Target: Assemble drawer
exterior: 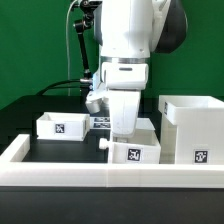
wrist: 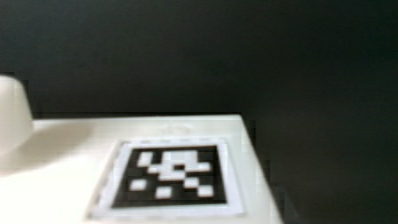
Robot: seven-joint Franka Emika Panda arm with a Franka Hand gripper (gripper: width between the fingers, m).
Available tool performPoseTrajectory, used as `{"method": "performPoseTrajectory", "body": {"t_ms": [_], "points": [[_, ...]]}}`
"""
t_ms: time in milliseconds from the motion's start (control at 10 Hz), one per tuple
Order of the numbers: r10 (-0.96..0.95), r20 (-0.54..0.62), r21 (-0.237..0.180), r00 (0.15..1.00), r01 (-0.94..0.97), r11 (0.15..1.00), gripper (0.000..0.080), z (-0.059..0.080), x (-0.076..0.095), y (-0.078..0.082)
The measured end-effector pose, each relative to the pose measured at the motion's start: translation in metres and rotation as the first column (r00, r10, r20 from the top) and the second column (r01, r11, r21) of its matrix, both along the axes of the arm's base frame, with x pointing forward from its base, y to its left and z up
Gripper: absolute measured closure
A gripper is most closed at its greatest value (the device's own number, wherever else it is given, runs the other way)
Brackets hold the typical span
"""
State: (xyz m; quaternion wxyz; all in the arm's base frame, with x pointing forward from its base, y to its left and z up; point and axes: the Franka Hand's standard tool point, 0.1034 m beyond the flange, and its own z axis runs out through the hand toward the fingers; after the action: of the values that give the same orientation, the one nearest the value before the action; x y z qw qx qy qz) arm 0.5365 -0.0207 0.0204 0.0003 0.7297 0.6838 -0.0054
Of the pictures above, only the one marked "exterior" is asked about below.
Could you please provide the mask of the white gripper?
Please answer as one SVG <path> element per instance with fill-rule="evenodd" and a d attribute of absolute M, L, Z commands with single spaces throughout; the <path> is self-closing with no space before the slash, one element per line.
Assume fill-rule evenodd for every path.
<path fill-rule="evenodd" d="M 140 104 L 140 91 L 109 90 L 109 114 L 114 137 L 132 138 Z"/>

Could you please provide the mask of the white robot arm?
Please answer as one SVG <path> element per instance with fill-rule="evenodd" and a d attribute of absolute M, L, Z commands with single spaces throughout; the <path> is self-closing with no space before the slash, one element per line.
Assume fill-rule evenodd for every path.
<path fill-rule="evenodd" d="M 134 135 L 152 53 L 171 53 L 185 40 L 181 0 L 99 0 L 94 36 L 100 46 L 94 93 L 106 98 L 112 135 Z"/>

